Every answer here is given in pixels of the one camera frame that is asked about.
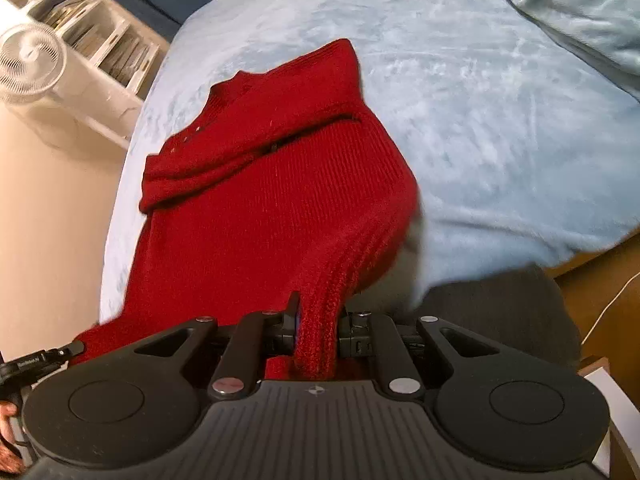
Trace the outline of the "person's left hand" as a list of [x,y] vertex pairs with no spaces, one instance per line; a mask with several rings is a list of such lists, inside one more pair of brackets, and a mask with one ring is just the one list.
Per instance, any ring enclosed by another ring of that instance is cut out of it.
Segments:
[[0,402],[1,456],[0,474],[2,479],[14,479],[24,474],[25,465],[20,451],[15,447],[11,418],[17,408],[8,401]]

